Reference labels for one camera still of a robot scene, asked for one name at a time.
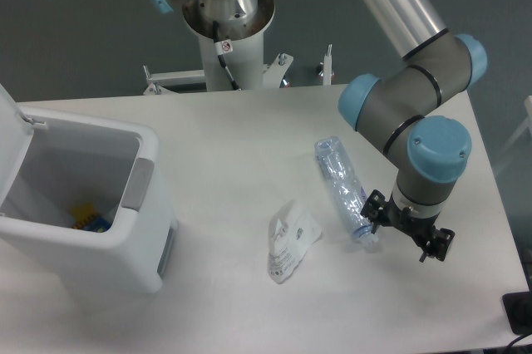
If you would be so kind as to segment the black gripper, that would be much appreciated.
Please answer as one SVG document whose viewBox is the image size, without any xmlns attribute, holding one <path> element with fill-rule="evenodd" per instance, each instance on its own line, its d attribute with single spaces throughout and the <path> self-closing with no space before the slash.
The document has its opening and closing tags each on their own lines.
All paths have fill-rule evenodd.
<svg viewBox="0 0 532 354">
<path fill-rule="evenodd" d="M 368 195 L 362 207 L 361 216 L 371 223 L 372 234 L 375 234 L 381 226 L 388 226 L 390 220 L 392 227 L 410 236 L 421 248 L 420 263 L 427 258 L 435 258 L 444 262 L 455 237 L 453 230 L 434 227 L 437 215 L 419 216 L 405 205 L 399 204 L 399 200 L 393 195 L 388 203 L 385 195 L 377 189 Z"/>
</svg>

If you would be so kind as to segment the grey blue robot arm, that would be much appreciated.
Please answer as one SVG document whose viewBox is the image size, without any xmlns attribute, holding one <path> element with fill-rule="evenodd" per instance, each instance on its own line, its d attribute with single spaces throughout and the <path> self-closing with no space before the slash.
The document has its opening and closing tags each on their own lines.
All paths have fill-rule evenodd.
<svg viewBox="0 0 532 354">
<path fill-rule="evenodd" d="M 264 65 L 273 0 L 151 1 L 162 13 L 181 10 L 199 38 L 209 90 L 279 87 Z M 343 119 L 398 170 L 392 194 L 373 191 L 362 214 L 374 229 L 411 237 L 424 258 L 443 260 L 454 233 L 435 222 L 466 168 L 471 138 L 459 121 L 435 110 L 484 75 L 487 55 L 473 37 L 451 34 L 428 0 L 363 1 L 406 66 L 385 81 L 358 76 L 340 95 Z"/>
</svg>

